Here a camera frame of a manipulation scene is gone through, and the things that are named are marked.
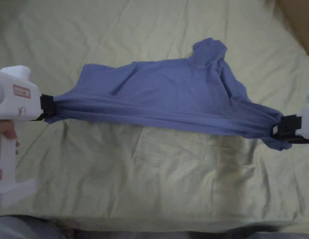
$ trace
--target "bed sheet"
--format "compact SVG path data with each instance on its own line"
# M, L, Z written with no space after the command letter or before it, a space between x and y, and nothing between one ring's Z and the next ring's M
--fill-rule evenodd
M26 65L44 94L76 83L86 63L188 57L205 38L253 102L300 112L309 57L271 0L0 1L0 68ZM220 231L309 223L309 145L137 125L28 122L17 179L38 191L0 215L58 218L86 230Z

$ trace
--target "finger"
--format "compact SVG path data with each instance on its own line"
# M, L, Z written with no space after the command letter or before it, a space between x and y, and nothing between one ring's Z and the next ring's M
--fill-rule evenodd
M9 139L17 138L14 123L9 120L0 121L0 134L3 134L5 137Z

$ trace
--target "black clamp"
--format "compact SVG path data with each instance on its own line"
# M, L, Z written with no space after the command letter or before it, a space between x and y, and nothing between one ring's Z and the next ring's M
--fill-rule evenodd
M40 106L43 110L43 114L41 114L35 121L46 120L56 116L57 112L53 96L42 94L42 96L40 96Z
M281 122L271 128L271 137L280 141L287 141L291 144L309 144L309 140L295 131L301 129L302 117L297 115L283 116Z

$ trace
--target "mattress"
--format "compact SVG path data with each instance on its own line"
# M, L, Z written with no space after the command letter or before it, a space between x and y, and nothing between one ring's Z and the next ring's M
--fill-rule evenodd
M251 100L297 114L309 57L274 1L0 1L0 68L26 65L48 95L84 64L188 57L212 37ZM0 215L56 218L86 230L215 232L250 223L309 223L309 145L138 125L27 122L17 179L37 193Z

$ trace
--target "brown box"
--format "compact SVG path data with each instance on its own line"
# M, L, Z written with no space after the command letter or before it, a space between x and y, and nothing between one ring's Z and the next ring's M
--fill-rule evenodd
M277 0L277 3L309 55L309 0Z

